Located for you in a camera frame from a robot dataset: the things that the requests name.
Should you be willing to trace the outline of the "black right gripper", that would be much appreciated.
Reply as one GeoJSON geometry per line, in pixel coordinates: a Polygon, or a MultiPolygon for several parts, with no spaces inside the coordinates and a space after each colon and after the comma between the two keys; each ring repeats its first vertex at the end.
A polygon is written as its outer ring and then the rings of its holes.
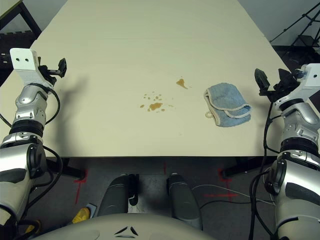
{"type": "Polygon", "coordinates": [[[254,71],[255,82],[259,87],[259,95],[266,96],[270,102],[275,102],[287,96],[300,85],[291,72],[279,68],[278,74],[280,79],[279,83],[273,86],[274,90],[268,90],[269,81],[265,72],[258,68],[254,71]]]}

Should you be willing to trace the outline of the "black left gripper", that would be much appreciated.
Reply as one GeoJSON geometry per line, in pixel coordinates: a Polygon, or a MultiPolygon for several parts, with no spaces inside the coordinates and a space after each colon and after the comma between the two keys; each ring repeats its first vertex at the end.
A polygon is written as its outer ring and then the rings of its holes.
{"type": "Polygon", "coordinates": [[[48,69],[46,65],[41,65],[41,57],[37,57],[38,60],[38,70],[43,76],[43,78],[54,86],[57,82],[56,76],[63,78],[67,71],[67,61],[65,58],[62,58],[58,63],[58,70],[48,69]]]}

